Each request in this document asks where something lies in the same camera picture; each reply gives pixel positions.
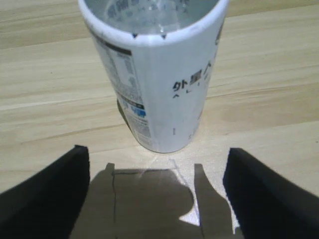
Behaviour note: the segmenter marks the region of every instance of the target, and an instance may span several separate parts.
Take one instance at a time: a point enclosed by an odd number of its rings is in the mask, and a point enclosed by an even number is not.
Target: white can
[[[229,0],[79,0],[137,141],[173,152],[200,121]]]

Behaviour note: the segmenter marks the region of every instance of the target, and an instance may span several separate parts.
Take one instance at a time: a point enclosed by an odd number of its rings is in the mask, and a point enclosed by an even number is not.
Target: table surface
[[[79,144],[92,179],[108,162],[176,164],[193,191],[201,163],[225,197],[228,150],[241,147],[319,195],[318,0],[231,0],[198,133],[170,154],[134,139],[75,0],[0,0],[0,15],[0,192]]]

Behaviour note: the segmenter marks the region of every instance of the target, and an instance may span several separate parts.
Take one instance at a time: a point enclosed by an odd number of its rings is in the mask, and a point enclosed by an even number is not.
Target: can rim
[[[180,42],[206,30],[222,14],[226,14],[229,0],[219,0],[200,20],[176,31],[161,34],[134,34],[107,25],[87,7],[85,0],[78,0],[80,11],[87,27],[104,40],[125,46],[164,46]]]

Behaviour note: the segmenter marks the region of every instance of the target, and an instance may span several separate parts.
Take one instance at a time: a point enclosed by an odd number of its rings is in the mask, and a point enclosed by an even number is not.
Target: can label
[[[152,147],[148,116],[131,50],[110,44],[93,32],[91,34],[132,132],[141,144]]]

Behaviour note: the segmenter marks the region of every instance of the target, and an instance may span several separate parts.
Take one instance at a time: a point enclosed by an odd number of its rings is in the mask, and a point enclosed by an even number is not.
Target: wooden table
[[[242,147],[319,195],[318,0],[231,0],[198,133],[171,154],[132,136],[76,0],[0,0],[0,20],[0,192],[80,144],[92,179],[108,162],[177,168],[193,191],[201,163],[225,197],[228,150]],[[197,225],[194,211],[183,220]]]

